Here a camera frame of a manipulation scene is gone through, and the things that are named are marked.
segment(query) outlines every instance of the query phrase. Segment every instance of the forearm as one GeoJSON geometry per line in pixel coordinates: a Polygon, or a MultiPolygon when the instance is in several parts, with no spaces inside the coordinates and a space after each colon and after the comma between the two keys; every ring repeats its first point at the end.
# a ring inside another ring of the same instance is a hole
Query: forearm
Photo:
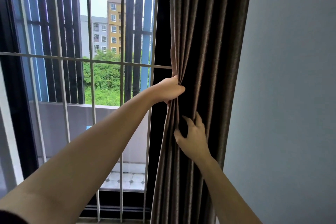
{"type": "MultiPolygon", "coordinates": [[[[58,207],[59,214],[65,215],[65,222],[73,223],[115,166],[154,103],[150,89],[126,102],[69,143],[9,193],[6,196],[6,206],[0,202],[0,209],[22,215],[20,204],[24,206],[25,212],[28,210],[29,201],[33,201],[33,205],[50,204],[58,207]]],[[[31,216],[22,217],[28,221],[31,219],[31,216]]]]}
{"type": "Polygon", "coordinates": [[[220,223],[261,223],[214,158],[208,156],[198,161],[197,166],[208,186],[220,223]]]}

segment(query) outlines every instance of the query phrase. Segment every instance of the hand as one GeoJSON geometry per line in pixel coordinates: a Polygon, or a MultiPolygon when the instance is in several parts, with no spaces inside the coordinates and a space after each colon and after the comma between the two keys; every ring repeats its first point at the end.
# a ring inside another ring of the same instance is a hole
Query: hand
{"type": "Polygon", "coordinates": [[[211,157],[204,124],[198,112],[196,112],[196,124],[190,118],[186,116],[182,117],[188,124],[188,135],[187,138],[184,138],[181,132],[176,129],[174,132],[175,140],[185,155],[193,160],[196,165],[199,165],[198,163],[211,157]]]}
{"type": "Polygon", "coordinates": [[[177,75],[171,78],[163,79],[158,84],[149,87],[151,90],[151,95],[154,97],[155,102],[168,101],[177,98],[181,95],[186,88],[184,86],[178,85],[179,80],[177,75]]]}

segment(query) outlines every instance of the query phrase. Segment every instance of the person's right arm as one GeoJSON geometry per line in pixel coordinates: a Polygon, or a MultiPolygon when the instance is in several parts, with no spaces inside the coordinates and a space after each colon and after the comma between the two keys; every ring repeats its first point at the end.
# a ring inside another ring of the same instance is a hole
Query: person's right arm
{"type": "Polygon", "coordinates": [[[212,204],[220,223],[261,223],[246,204],[218,162],[212,158],[205,136],[205,127],[197,113],[196,123],[183,117],[188,124],[188,136],[184,138],[179,130],[174,136],[182,151],[198,166],[208,186],[212,204]]]}

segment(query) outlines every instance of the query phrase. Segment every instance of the person's left arm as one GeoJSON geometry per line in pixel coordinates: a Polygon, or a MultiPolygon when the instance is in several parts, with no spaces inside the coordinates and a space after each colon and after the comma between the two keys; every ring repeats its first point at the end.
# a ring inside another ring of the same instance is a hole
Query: person's left arm
{"type": "Polygon", "coordinates": [[[115,166],[149,108],[184,92],[164,79],[95,124],[0,200],[0,209],[31,224],[75,223],[115,166]]]}

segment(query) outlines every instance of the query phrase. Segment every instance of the building facade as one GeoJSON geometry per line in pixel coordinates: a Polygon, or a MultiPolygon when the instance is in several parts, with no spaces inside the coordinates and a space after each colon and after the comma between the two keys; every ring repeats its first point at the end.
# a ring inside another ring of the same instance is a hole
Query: building facade
{"type": "MultiPolygon", "coordinates": [[[[121,0],[107,0],[107,13],[108,49],[115,53],[121,53],[121,0]]],[[[125,14],[126,5],[124,4],[124,18],[125,14]]]]}
{"type": "MultiPolygon", "coordinates": [[[[104,17],[91,17],[91,35],[92,35],[92,48],[93,56],[97,53],[97,50],[106,52],[109,48],[108,41],[108,23],[107,18],[104,17]]],[[[90,57],[89,52],[89,27],[88,19],[86,15],[81,15],[81,36],[82,36],[82,54],[83,57],[90,57]]]]}

